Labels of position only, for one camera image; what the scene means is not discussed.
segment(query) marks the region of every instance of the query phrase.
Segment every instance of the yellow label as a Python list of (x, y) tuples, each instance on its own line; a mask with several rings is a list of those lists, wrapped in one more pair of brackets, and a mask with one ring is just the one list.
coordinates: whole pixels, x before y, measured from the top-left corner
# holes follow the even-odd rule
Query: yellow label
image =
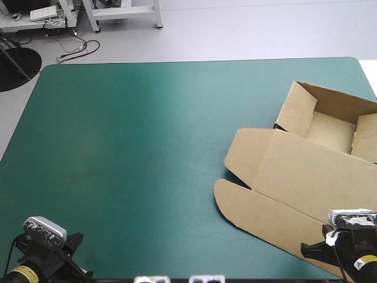
[(25, 276), (29, 280), (30, 283), (38, 283), (39, 281), (39, 278), (35, 274), (34, 270), (25, 265), (20, 265), (16, 267), (15, 269), (13, 269), (12, 271), (21, 273), (23, 276)]
[(375, 255), (365, 255), (365, 256), (362, 256), (361, 258), (359, 258), (353, 266), (357, 270), (360, 270), (364, 265), (366, 265), (370, 262), (373, 262), (373, 261), (377, 261), (377, 256), (375, 256)]

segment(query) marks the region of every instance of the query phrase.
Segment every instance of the cardboard box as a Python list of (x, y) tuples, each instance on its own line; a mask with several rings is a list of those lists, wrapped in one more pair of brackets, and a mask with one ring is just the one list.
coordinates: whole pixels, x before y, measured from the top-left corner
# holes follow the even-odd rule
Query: cardboard box
[[(377, 141), (373, 113), (375, 102), (294, 82), (275, 129), (236, 133), (225, 166), (251, 189), (218, 180), (221, 212), (302, 258), (302, 242), (323, 241), (329, 209), (376, 210), (377, 146), (366, 144)], [(308, 261), (340, 276), (334, 266)]]

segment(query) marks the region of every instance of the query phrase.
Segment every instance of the green tabletop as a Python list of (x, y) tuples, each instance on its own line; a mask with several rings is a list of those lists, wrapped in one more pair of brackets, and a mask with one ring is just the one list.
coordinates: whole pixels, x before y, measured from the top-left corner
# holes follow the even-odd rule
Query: green tabletop
[(96, 277), (332, 278), (213, 196), (237, 129), (272, 127), (293, 80), (375, 99), (352, 58), (46, 67), (0, 162), (0, 262), (42, 215), (85, 234)]

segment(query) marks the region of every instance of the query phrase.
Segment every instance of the power strip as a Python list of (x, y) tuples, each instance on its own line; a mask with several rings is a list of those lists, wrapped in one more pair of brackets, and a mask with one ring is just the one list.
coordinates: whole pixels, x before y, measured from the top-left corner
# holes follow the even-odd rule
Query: power strip
[(41, 19), (53, 18), (58, 15), (57, 7), (50, 6), (46, 8), (41, 8), (37, 10), (30, 11), (30, 21), (36, 22)]

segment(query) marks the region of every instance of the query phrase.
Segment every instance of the wire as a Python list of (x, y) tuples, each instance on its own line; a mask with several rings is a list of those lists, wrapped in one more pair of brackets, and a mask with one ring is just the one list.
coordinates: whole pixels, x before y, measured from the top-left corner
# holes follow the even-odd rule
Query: wire
[(345, 282), (345, 283), (348, 283), (346, 272), (344, 271), (343, 266), (342, 266), (342, 264), (340, 263), (340, 260), (339, 260), (339, 257), (338, 257), (338, 253), (337, 253), (337, 251), (336, 251), (336, 248), (335, 248), (335, 246), (332, 246), (332, 248), (334, 249), (335, 257), (336, 257), (336, 260), (338, 261), (340, 271), (342, 272), (342, 276), (343, 276), (344, 282)]
[(18, 235), (16, 238), (14, 238), (14, 240), (12, 241), (12, 244), (11, 244), (11, 248), (9, 250), (9, 254), (8, 254), (8, 259), (6, 260), (6, 266), (5, 266), (5, 270), (4, 270), (4, 275), (3, 275), (3, 278), (5, 277), (5, 275), (8, 273), (8, 268), (9, 268), (9, 263), (11, 261), (11, 257), (12, 257), (12, 251), (13, 251), (13, 247), (16, 243), (16, 241), (18, 240), (18, 238), (24, 236), (25, 234), (20, 234)]
[[(75, 57), (71, 57), (71, 58), (68, 58), (68, 59), (59, 60), (58, 59), (59, 57), (58, 57), (57, 58), (58, 63), (60, 64), (60, 63), (66, 62), (66, 61), (70, 61), (70, 60), (74, 60), (74, 59), (77, 59), (77, 58), (80, 58), (80, 57), (84, 57), (84, 56), (87, 56), (89, 54), (95, 53), (98, 49), (100, 49), (101, 44), (100, 44), (100, 42), (98, 40), (88, 40), (88, 41), (86, 41), (86, 45), (88, 45), (89, 42), (96, 42), (98, 44), (98, 46), (96, 47), (96, 49), (94, 49), (94, 50), (92, 50), (90, 52), (87, 52), (85, 54), (81, 54), (81, 55), (78, 55), (78, 56), (75, 56)], [(68, 55), (73, 55), (75, 53), (65, 54), (65, 55), (60, 56), (60, 58), (64, 58), (65, 56), (68, 56)]]
[[(65, 61), (71, 61), (71, 60), (74, 60), (74, 59), (77, 59), (77, 58), (81, 58), (81, 57), (87, 56), (89, 54), (95, 53), (98, 49), (100, 49), (101, 44), (100, 44), (99, 41), (97, 41), (97, 40), (88, 40), (88, 41), (86, 41), (86, 40), (82, 39), (81, 37), (78, 37), (74, 32), (71, 33), (70, 29), (68, 29), (68, 20), (67, 20), (67, 18), (65, 19), (65, 27), (66, 27), (67, 31), (70, 33), (70, 35), (72, 37), (75, 37), (75, 38), (79, 39), (80, 41), (82, 41), (83, 45), (77, 51), (71, 52), (69, 54), (63, 54), (63, 55), (58, 56), (57, 57), (57, 63), (58, 64), (61, 64), (61, 63), (65, 62)], [(96, 47), (96, 49), (94, 49), (94, 50), (92, 50), (90, 52), (88, 52), (88, 50), (87, 50), (89, 42), (96, 42), (98, 44), (98, 46)], [(80, 55), (76, 55), (76, 56), (73, 56), (73, 57), (70, 57), (70, 58), (67, 58), (67, 59), (63, 59), (65, 57), (67, 57), (67, 56), (72, 56), (74, 54), (79, 54), (79, 53), (84, 52), (84, 51), (86, 51), (85, 54), (80, 54)]]
[(64, 47), (63, 43), (62, 43), (60, 40), (58, 40), (57, 38), (52, 38), (52, 37), (50, 37), (50, 39), (52, 39), (52, 40), (56, 41), (57, 43), (59, 43), (60, 46), (61, 46), (61, 48), (63, 48), (63, 50), (64, 50), (65, 52), (67, 52), (67, 53), (73, 53), (73, 52), (75, 52), (75, 51), (78, 51), (78, 50), (84, 48), (84, 44), (82, 44), (82, 46), (80, 46), (80, 47), (78, 47), (78, 48), (75, 48), (75, 49), (73, 49), (73, 50), (70, 51), (70, 50), (67, 50), (67, 49)]

